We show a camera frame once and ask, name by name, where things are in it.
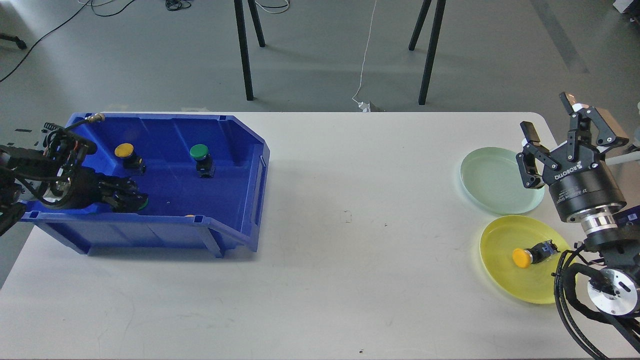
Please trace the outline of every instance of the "white table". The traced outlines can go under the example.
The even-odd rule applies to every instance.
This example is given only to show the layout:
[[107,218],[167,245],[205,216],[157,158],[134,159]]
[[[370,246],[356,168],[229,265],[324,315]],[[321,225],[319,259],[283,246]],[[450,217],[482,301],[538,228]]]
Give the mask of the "white table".
[[[586,357],[554,306],[521,302],[481,268],[496,215],[458,167],[519,151],[533,113],[235,113],[271,148],[254,254],[76,254],[35,229],[0,290],[0,357],[498,359]],[[582,240],[550,197],[528,214]],[[577,318],[612,357],[637,354]]]

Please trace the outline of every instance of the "blue storage bin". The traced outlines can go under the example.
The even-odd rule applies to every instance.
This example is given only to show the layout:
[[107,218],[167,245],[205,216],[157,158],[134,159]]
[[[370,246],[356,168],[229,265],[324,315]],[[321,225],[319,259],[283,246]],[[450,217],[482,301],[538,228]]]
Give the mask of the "blue storage bin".
[[[89,115],[75,113],[67,125]],[[32,201],[22,221],[81,254],[95,247],[206,248],[219,258],[237,245],[257,251],[269,163],[269,148],[261,137],[233,116],[105,116],[104,122],[74,129],[98,145],[83,166],[128,176],[113,151],[121,143],[133,144],[147,170],[132,179],[149,195],[148,205],[137,213],[114,213],[107,204],[52,210]],[[213,178],[201,178],[189,155],[198,143],[209,148]]]

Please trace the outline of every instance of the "black table leg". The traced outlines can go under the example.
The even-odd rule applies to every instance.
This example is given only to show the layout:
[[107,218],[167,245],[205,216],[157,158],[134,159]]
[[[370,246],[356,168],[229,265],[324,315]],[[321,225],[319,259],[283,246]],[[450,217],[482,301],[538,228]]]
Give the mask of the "black table leg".
[[236,8],[236,23],[238,27],[238,42],[240,43],[240,58],[242,59],[242,72],[244,76],[244,90],[246,99],[253,100],[253,86],[251,85],[251,69],[249,68],[249,50],[246,45],[246,28],[244,27],[244,11],[242,0],[234,0]]
[[253,20],[255,33],[256,35],[258,35],[258,44],[260,45],[260,47],[264,47],[264,35],[262,34],[260,17],[258,17],[258,9],[255,7],[255,0],[247,0],[247,3],[249,3],[249,11],[251,12],[251,19]]
[[447,0],[438,0],[436,4],[435,18],[433,19],[433,27],[431,28],[431,39],[429,40],[429,50],[427,51],[427,61],[424,64],[422,86],[420,86],[420,95],[418,96],[419,105],[424,105],[427,99],[429,81],[431,80],[431,70],[433,70],[433,60],[436,57],[438,37],[440,36],[440,26],[442,25],[442,15],[444,15],[444,6],[446,2]]
[[431,0],[422,0],[422,8],[420,9],[420,14],[418,15],[418,21],[415,22],[415,28],[413,28],[413,35],[411,36],[411,41],[409,41],[409,50],[415,50],[415,44],[418,42],[418,37],[420,36],[420,32],[422,31],[422,25],[424,25],[424,19],[427,17],[427,11],[429,11],[429,7],[431,6]]

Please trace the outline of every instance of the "gray floor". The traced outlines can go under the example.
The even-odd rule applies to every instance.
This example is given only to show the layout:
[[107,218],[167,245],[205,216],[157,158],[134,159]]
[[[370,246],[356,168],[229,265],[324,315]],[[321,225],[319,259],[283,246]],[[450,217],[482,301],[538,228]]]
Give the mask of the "gray floor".
[[[386,111],[533,111],[560,140],[568,118],[557,95],[568,91],[608,109],[628,133],[640,125],[640,26],[612,0],[449,0],[425,106],[417,96],[433,12],[416,51],[407,50],[421,3],[378,0],[360,100]],[[32,45],[80,6],[0,0],[0,31]],[[109,18],[85,8],[0,83],[0,143],[29,147],[37,139],[16,127],[64,124],[77,111],[359,111],[351,96],[373,6],[292,0],[284,14],[260,11],[267,47],[247,24],[253,102],[244,98],[231,0],[195,0],[179,12],[161,0],[136,1]],[[0,43],[0,76],[23,56]],[[637,169],[617,175],[636,192]],[[28,232],[19,224],[1,238],[0,284]]]

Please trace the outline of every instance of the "plate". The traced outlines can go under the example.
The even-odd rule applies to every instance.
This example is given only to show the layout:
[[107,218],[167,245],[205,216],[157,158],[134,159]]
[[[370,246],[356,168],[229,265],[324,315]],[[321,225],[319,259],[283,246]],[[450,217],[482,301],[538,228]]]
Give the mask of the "plate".
[[516,153],[500,147],[483,147],[469,153],[460,165],[460,179],[477,205],[499,215],[531,211],[545,196],[544,188],[522,186]]
[[552,304],[554,278],[559,254],[523,269],[515,265],[515,248],[529,249],[553,240],[559,251],[568,250],[566,241],[547,224],[522,215],[500,217],[487,225],[480,239],[484,269],[498,286],[514,297],[533,304]]

